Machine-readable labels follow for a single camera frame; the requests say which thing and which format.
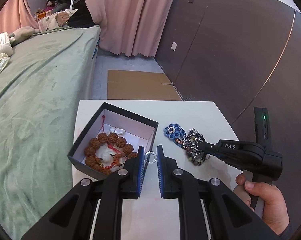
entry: floor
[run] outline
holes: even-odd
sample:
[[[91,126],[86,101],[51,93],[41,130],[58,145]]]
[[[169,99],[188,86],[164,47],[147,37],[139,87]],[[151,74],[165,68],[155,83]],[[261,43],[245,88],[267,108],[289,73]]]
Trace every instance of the floor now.
[[[92,99],[107,99],[107,71],[135,70],[163,73],[163,70],[152,57],[142,55],[126,57],[123,53],[115,55],[98,49],[93,78]]]

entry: silver ring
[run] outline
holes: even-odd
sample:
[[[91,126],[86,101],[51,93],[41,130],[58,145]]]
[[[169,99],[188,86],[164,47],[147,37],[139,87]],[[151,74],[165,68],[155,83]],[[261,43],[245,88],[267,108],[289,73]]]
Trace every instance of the silver ring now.
[[[154,156],[154,159],[153,159],[152,162],[150,162],[150,161],[147,160],[147,157],[149,155],[153,155]],[[154,153],[154,152],[147,152],[147,153],[145,153],[145,161],[147,161],[148,163],[154,163],[156,161],[156,159],[157,159],[156,153]]]

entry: black gripper frame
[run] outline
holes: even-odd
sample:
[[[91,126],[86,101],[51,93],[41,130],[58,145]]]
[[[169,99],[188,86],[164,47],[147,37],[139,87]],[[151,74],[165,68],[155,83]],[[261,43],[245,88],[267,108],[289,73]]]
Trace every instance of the black gripper frame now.
[[[164,157],[161,145],[157,161],[162,166],[162,195],[178,199],[180,240],[278,240],[279,237],[222,181],[195,179],[178,169],[174,159]],[[203,209],[207,214],[207,225]]]
[[[123,199],[140,195],[138,174],[144,149],[124,164],[126,175],[113,172],[106,179],[92,182],[81,180],[53,206],[22,240],[89,240],[93,219],[98,207],[93,240],[120,240]]]

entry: open box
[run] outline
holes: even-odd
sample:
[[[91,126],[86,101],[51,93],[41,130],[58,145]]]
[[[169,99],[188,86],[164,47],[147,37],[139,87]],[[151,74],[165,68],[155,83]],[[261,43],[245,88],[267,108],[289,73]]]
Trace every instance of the open box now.
[[[134,147],[135,152],[139,146],[143,146],[145,152],[152,149],[158,127],[158,122],[117,106],[103,103],[89,120],[68,153],[68,158],[76,169],[98,180],[105,179],[106,176],[85,165],[84,149],[89,145],[92,138],[96,138],[99,133],[103,132],[103,121],[105,133],[108,133],[110,127],[124,129],[125,133],[122,137]]]

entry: green bed sheet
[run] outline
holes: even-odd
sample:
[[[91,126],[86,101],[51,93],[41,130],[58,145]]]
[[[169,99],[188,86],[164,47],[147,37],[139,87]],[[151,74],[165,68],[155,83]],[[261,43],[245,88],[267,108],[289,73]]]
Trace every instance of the green bed sheet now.
[[[33,36],[0,74],[0,223],[13,240],[72,187],[67,153],[99,33]]]

